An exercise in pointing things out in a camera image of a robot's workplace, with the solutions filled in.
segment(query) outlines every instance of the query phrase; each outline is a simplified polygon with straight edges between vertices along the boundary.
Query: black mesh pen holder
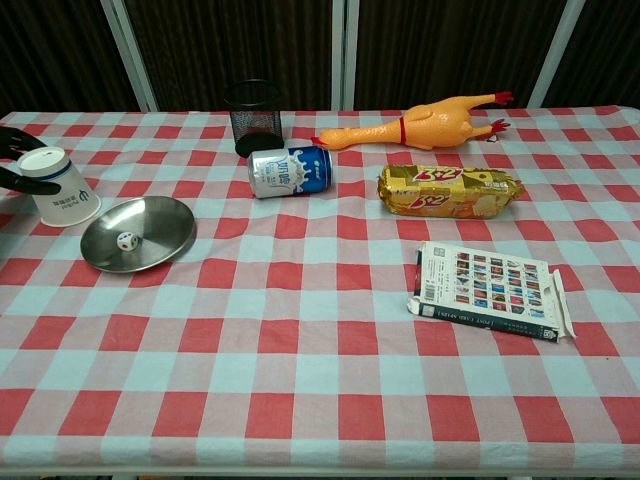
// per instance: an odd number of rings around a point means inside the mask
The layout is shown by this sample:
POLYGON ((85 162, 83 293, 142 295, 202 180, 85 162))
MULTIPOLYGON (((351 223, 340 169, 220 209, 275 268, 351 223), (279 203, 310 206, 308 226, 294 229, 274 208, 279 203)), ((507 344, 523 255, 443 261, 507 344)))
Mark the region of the black mesh pen holder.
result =
POLYGON ((238 155, 284 147, 279 100, 278 88, 268 80, 243 80, 225 89, 238 155))

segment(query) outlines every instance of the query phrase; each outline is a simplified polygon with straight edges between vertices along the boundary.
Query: barcode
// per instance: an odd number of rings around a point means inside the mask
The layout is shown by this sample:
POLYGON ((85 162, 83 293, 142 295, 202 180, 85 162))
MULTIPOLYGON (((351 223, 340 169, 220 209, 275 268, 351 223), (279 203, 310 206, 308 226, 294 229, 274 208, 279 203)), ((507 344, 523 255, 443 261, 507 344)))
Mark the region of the barcode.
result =
POLYGON ((433 302, 436 298, 436 287, 435 285, 425 285, 424 286, 424 299, 433 302))

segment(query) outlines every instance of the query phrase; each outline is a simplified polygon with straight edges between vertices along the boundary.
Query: book spine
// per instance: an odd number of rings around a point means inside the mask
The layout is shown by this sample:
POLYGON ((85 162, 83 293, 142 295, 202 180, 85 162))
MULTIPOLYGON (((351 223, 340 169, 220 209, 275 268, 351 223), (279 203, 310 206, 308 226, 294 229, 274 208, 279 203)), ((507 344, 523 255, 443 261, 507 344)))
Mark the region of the book spine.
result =
POLYGON ((516 333, 525 337, 538 338, 549 342, 558 342, 558 332, 553 328, 544 325, 535 325, 533 323, 520 322, 509 318, 496 317, 494 315, 483 315, 475 312, 467 312, 455 308, 441 307, 438 305, 420 304, 420 315, 424 311, 433 313, 431 315, 423 315, 427 317, 437 318, 439 320, 448 320, 450 322, 460 323, 462 325, 471 325, 473 327, 489 328, 501 332, 516 333))
POLYGON ((418 261, 416 262, 416 279, 413 286, 413 294, 420 295, 422 289, 422 250, 418 250, 418 261))

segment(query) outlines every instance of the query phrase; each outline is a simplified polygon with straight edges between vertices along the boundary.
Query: yellow rubber chicken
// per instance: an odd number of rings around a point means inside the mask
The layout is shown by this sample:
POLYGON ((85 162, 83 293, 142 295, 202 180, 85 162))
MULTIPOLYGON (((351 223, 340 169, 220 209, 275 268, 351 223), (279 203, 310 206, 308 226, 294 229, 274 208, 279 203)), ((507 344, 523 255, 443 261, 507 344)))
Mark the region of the yellow rubber chicken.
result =
POLYGON ((312 140, 330 150, 340 150, 358 143, 400 143, 424 150, 431 150, 433 147, 454 147, 471 137, 505 131, 509 124, 505 123, 504 119, 474 128, 471 126, 469 110, 485 103, 506 105, 511 100, 511 92, 451 97, 410 108, 393 122, 367 128, 331 128, 312 140))

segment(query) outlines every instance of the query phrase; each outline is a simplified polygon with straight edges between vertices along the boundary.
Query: dark curtain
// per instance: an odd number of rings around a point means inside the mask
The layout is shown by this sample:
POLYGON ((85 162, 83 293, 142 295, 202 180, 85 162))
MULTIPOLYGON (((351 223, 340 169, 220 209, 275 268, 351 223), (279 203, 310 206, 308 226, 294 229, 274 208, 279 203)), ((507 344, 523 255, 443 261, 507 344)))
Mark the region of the dark curtain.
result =
POLYGON ((356 109, 407 108, 512 90, 525 106, 562 15, 560 0, 360 2, 356 109))
POLYGON ((544 106, 640 108, 640 2, 589 0, 544 106))
POLYGON ((267 78, 283 109, 328 109, 331 1, 127 0, 160 110, 224 110, 224 87, 267 78))
POLYGON ((3 0, 0 22, 0 117, 138 110, 98 0, 3 0))

